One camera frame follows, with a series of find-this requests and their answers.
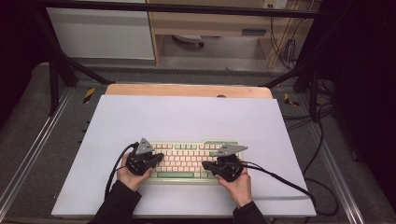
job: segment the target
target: person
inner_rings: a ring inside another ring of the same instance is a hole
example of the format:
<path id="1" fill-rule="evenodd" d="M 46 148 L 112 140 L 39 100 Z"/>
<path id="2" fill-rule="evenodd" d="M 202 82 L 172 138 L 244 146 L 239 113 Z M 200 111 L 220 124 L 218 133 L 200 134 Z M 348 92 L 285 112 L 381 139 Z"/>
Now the person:
<path id="1" fill-rule="evenodd" d="M 121 167 L 125 166 L 128 154 L 122 157 Z M 133 175 L 128 169 L 117 171 L 117 181 L 99 208 L 93 220 L 87 224 L 127 224 L 133 223 L 132 213 L 142 196 L 137 192 L 143 181 L 150 177 L 152 168 L 143 175 Z M 226 188 L 237 205 L 233 210 L 235 224 L 265 223 L 262 212 L 251 198 L 251 180 L 244 167 L 241 175 L 233 182 L 227 182 L 216 175 L 219 184 Z"/>

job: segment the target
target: green key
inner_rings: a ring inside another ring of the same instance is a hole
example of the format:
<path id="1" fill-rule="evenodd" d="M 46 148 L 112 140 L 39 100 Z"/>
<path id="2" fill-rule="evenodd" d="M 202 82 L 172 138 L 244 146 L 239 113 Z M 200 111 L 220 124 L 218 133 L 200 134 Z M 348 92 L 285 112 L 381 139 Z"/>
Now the green key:
<path id="1" fill-rule="evenodd" d="M 160 172 L 158 178 L 194 178 L 194 173 Z"/>

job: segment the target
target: mechanical keyboard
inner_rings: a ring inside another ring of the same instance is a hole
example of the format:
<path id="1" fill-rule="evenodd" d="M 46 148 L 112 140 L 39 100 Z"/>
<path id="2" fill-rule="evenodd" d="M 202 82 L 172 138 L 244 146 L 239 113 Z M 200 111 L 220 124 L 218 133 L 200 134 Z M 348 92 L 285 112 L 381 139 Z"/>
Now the mechanical keyboard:
<path id="1" fill-rule="evenodd" d="M 202 184 L 213 185 L 218 181 L 202 166 L 202 161 L 216 161 L 214 153 L 222 145 L 238 145 L 236 141 L 150 142 L 164 157 L 157 164 L 145 184 Z M 241 153 L 235 153 L 241 159 Z"/>

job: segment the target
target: white table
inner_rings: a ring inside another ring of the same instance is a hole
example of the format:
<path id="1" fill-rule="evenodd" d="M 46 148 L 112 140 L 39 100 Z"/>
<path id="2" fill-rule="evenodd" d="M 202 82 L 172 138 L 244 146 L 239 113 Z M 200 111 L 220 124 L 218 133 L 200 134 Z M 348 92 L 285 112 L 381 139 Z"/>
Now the white table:
<path id="1" fill-rule="evenodd" d="M 149 141 L 238 140 L 242 158 L 306 189 L 276 100 L 190 96 L 103 95 L 54 206 L 56 217 L 92 217 L 108 176 L 129 144 Z M 312 217 L 309 198 L 271 176 L 249 170 L 252 196 L 266 216 Z M 142 185 L 136 217 L 230 217 L 221 186 Z"/>

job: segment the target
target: forearm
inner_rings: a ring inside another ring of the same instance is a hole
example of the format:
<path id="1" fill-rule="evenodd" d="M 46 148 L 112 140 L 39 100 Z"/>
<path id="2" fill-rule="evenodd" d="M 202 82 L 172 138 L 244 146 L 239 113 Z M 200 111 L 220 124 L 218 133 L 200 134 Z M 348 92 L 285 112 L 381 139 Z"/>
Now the forearm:
<path id="1" fill-rule="evenodd" d="M 262 212 L 254 202 L 233 210 L 235 224 L 262 224 L 266 223 Z"/>
<path id="2" fill-rule="evenodd" d="M 117 181 L 89 224 L 130 223 L 132 213 L 141 197 L 139 193 Z"/>

